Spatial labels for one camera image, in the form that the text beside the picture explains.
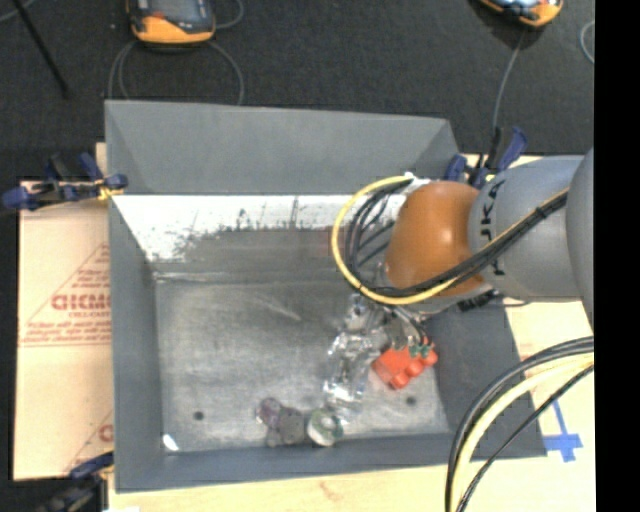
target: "black floor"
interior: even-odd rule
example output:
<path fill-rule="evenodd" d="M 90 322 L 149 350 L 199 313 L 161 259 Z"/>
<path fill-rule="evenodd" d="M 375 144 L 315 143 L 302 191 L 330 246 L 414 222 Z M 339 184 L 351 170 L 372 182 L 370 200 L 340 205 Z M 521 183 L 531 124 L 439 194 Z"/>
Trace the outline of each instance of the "black floor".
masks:
<path fill-rule="evenodd" d="M 218 0 L 221 23 L 235 0 Z M 544 30 L 527 31 L 469 0 L 245 0 L 216 43 L 242 71 L 244 104 L 444 117 L 465 152 L 487 151 L 497 110 L 532 154 L 582 154 L 594 144 L 595 0 L 565 1 Z M 72 158 L 104 137 L 103 100 L 118 52 L 132 40 L 124 0 L 35 0 L 29 15 L 71 96 L 64 99 L 12 0 L 0 0 L 0 192 L 39 176 L 53 152 Z M 584 47 L 581 46 L 583 32 Z M 131 50 L 123 80 L 134 98 L 234 104 L 232 66 L 206 47 L 181 55 Z M 112 94 L 121 97 L 114 87 Z M 10 483 L 15 378 L 16 226 L 0 217 L 0 510 L 31 510 L 57 482 Z"/>

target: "blue tape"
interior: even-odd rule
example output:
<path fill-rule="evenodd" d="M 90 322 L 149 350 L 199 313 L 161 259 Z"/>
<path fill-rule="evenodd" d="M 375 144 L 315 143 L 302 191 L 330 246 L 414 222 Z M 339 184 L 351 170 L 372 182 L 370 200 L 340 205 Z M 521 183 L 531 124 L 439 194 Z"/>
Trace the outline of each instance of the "blue tape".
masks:
<path fill-rule="evenodd" d="M 578 434 L 569 434 L 567 425 L 565 424 L 564 418 L 562 417 L 560 404 L 558 404 L 557 400 L 553 402 L 553 410 L 556 413 L 556 419 L 558 420 L 558 424 L 560 425 L 561 433 L 557 435 L 542 436 L 544 447 L 547 452 L 558 450 L 562 455 L 563 462 L 573 462 L 574 460 L 576 460 L 574 450 L 583 447 L 582 441 L 580 440 L 580 436 Z"/>

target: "red object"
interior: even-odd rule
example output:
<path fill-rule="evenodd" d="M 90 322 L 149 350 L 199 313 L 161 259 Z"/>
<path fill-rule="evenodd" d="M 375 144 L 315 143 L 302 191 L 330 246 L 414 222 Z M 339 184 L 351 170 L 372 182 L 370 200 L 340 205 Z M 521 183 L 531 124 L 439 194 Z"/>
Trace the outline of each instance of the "red object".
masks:
<path fill-rule="evenodd" d="M 394 389 L 402 389 L 411 379 L 420 375 L 425 368 L 436 364 L 437 361 L 438 354 L 433 348 L 427 357 L 411 357 L 407 346 L 402 350 L 390 348 L 371 363 L 371 367 L 385 384 L 389 384 Z"/>

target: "gray bin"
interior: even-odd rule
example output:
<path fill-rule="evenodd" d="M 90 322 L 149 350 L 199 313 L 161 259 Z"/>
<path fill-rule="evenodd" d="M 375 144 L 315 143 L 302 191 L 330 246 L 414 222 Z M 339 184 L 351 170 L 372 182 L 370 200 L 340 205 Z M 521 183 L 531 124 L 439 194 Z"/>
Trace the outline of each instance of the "gray bin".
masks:
<path fill-rule="evenodd" d="M 268 396 L 320 405 L 352 291 L 331 220 L 380 177 L 440 177 L 457 152 L 448 122 L 108 101 L 106 123 L 109 172 L 130 179 L 110 207 L 116 489 L 446 463 L 475 395 L 519 359 L 501 307 L 432 318 L 438 364 L 400 392 L 372 377 L 332 448 L 269 448 L 253 410 Z M 479 454 L 531 411 L 519 400 Z M 543 454 L 535 426 L 505 453 Z"/>

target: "blue clamp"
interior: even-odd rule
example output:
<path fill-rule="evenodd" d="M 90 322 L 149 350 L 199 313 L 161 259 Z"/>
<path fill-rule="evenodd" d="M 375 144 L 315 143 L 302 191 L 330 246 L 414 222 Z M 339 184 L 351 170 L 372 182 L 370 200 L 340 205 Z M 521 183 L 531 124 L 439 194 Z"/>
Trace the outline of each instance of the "blue clamp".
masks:
<path fill-rule="evenodd" d="M 524 153 L 524 150 L 527 148 L 527 144 L 528 144 L 527 137 L 525 136 L 524 132 L 517 126 L 514 126 L 512 128 L 512 131 L 513 131 L 513 135 L 511 137 L 511 141 L 509 142 L 509 145 L 502 153 L 502 157 L 500 158 L 498 163 L 493 168 L 489 168 L 485 164 L 485 166 L 482 167 L 479 170 L 479 172 L 474 176 L 471 182 L 471 186 L 475 188 L 482 188 L 482 186 L 487 181 L 487 176 L 490 173 L 499 174 L 502 171 L 508 169 L 509 166 L 513 162 L 515 162 L 518 158 L 520 158 L 522 153 Z"/>
<path fill-rule="evenodd" d="M 453 156 L 447 169 L 444 172 L 443 179 L 446 181 L 460 181 L 464 171 L 467 168 L 467 159 L 461 154 Z"/>
<path fill-rule="evenodd" d="M 129 184 L 129 180 L 123 174 L 113 174 L 105 178 L 89 153 L 82 153 L 78 162 L 87 175 L 88 183 L 84 181 L 62 184 L 63 175 L 68 175 L 68 171 L 60 157 L 54 155 L 49 158 L 44 168 L 43 181 L 34 184 L 31 190 L 21 186 L 4 192 L 2 204 L 9 209 L 34 211 L 54 204 L 104 197 L 125 189 Z"/>
<path fill-rule="evenodd" d="M 107 501 L 107 484 L 99 471 L 113 463 L 113 452 L 107 452 L 75 467 L 69 473 L 73 485 L 36 507 L 35 512 L 77 512 L 92 499 L 99 501 L 102 510 Z"/>

